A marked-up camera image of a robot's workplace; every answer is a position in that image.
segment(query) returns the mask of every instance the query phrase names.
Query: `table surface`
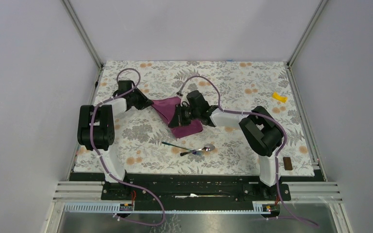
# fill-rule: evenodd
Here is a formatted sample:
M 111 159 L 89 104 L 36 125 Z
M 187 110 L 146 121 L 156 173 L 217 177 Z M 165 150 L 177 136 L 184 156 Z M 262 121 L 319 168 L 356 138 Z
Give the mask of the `table surface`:
M 209 78 L 221 93 L 225 109 L 250 111 L 261 105 L 280 122 L 288 135 L 288 142 L 279 155 L 283 176 L 313 176 L 313 168 L 304 139 L 292 90 L 283 62 L 128 62 L 106 63 L 95 104 L 108 99 L 117 90 L 116 76 L 124 68 L 141 73 L 138 88 L 150 99 L 161 100 L 176 96 L 183 81 L 200 74 Z M 124 72 L 123 80 L 136 82 L 133 71 Z M 217 104 L 217 94 L 205 80 L 190 80 L 184 94 L 199 90 L 209 104 Z M 271 96 L 277 92 L 287 96 L 286 103 Z M 189 149 L 212 143 L 216 149 L 202 156 L 180 157 L 181 150 L 164 146 L 166 141 Z M 203 131 L 176 139 L 152 107 L 142 111 L 132 108 L 115 120 L 117 157 L 129 173 L 259 175 L 258 155 L 252 151 L 240 129 L 203 126 Z M 282 157 L 290 157 L 293 170 L 284 170 Z M 102 172 L 94 152 L 81 147 L 77 151 L 75 172 Z

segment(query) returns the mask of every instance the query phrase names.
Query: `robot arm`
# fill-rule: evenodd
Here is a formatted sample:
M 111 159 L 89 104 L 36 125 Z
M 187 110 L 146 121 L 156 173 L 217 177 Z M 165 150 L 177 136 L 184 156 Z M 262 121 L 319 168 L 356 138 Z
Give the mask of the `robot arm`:
M 114 96 L 130 90 L 132 86 L 132 81 L 119 81 L 119 89 L 114 93 Z M 250 147 L 259 155 L 260 180 L 269 187 L 276 184 L 276 164 L 272 153 L 281 145 L 283 135 L 273 122 L 253 115 L 224 113 L 218 106 L 210 106 L 199 91 L 190 92 L 187 99 L 189 103 L 182 102 L 176 106 L 174 117 L 169 123 L 170 128 L 189 125 L 194 119 L 199 119 L 202 124 L 212 127 L 241 128 Z M 101 151 L 103 156 L 101 163 L 105 163 L 106 167 L 110 169 L 110 171 L 105 171 L 106 173 L 115 174 L 120 180 L 125 174 L 121 161 L 118 161 L 116 156 L 110 156 L 114 154 L 113 151 L 111 152 L 113 147 L 108 150 L 115 139 L 114 116 L 128 111 L 133 106 L 142 110 L 152 104 L 153 102 L 142 92 L 135 89 L 123 98 L 114 100 L 112 105 L 99 107 L 95 115 L 93 139 L 95 147 L 103 150 Z M 87 150 L 93 150 L 89 137 L 93 111 L 93 105 L 83 105 L 79 115 L 78 142 L 85 145 Z M 271 117 L 267 110 L 261 106 L 256 107 L 252 112 Z M 115 182 L 110 180 L 108 175 L 105 178 L 107 181 Z
M 273 122 L 254 115 L 225 113 L 218 106 L 210 106 L 197 90 L 187 94 L 186 98 L 189 103 L 176 107 L 170 127 L 185 126 L 191 120 L 199 119 L 202 124 L 212 127 L 241 128 L 250 147 L 259 155 L 260 180 L 269 187 L 276 184 L 276 164 L 272 153 L 281 145 L 283 135 Z M 256 107 L 252 112 L 271 117 L 261 106 Z

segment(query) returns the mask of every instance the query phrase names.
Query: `gray wall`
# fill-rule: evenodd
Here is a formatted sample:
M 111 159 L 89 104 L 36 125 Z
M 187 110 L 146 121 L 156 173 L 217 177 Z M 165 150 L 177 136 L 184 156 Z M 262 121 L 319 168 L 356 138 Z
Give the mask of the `gray wall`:
M 96 72 L 59 0 L 0 1 L 0 233 L 40 231 Z
M 320 0 L 72 0 L 103 61 L 286 61 Z
M 330 1 L 294 74 L 353 229 L 373 232 L 373 1 Z

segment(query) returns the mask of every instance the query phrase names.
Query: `metal spoon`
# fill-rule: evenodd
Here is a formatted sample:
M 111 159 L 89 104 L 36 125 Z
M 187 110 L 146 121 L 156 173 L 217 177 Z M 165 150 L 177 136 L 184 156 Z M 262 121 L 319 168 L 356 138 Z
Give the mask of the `metal spoon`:
M 189 153 L 193 153 L 194 151 L 200 151 L 200 150 L 204 150 L 204 151 L 212 151 L 215 149 L 215 146 L 212 145 L 212 144 L 205 144 L 203 148 L 201 149 L 198 149 L 198 150 L 191 150 L 191 151 L 187 151 L 187 152 L 182 152 L 180 153 L 179 155 L 181 156 L 184 156 L 186 154 L 189 154 Z

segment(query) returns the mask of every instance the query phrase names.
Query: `yellow sponge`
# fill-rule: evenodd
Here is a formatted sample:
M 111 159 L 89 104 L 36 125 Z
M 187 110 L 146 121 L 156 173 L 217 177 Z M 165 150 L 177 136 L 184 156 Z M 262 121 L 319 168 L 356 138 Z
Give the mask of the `yellow sponge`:
M 286 96 L 280 96 L 276 92 L 274 92 L 274 94 L 272 95 L 272 97 L 274 99 L 279 100 L 279 101 L 284 102 L 284 103 L 287 102 L 287 100 L 288 100 L 288 97 L 286 97 Z

